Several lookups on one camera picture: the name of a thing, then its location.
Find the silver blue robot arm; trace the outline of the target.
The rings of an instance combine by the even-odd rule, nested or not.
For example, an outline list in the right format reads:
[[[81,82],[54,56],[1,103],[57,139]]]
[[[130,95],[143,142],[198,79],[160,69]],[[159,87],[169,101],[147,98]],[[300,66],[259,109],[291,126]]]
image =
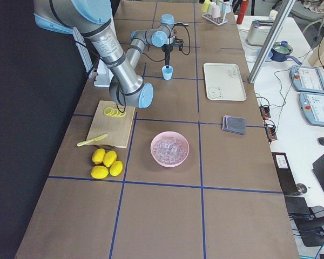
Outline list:
[[[110,96],[116,104],[139,108],[150,106],[153,86],[145,83],[134,69],[146,45],[162,48],[165,63],[169,63],[171,49],[176,44],[173,32],[175,22],[171,14],[162,15],[156,29],[133,32],[127,51],[122,49],[110,27],[110,1],[34,1],[34,16],[40,28],[68,34],[77,28],[84,38],[90,40],[113,73]]]

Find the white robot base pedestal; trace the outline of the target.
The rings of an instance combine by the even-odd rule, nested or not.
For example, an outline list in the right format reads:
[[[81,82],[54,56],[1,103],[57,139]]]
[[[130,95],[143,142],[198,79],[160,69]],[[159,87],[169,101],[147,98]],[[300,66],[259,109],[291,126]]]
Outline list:
[[[97,67],[97,75],[94,80],[95,87],[109,87],[113,73],[107,68],[105,63],[100,60]]]

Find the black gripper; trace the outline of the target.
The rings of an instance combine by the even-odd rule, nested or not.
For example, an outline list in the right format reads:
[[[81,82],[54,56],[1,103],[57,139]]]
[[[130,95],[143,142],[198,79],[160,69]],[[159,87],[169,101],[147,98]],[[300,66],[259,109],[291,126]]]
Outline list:
[[[173,51],[173,45],[172,44],[163,45],[162,51],[164,53],[165,66],[169,67],[170,66],[170,55],[171,55],[171,52]]]

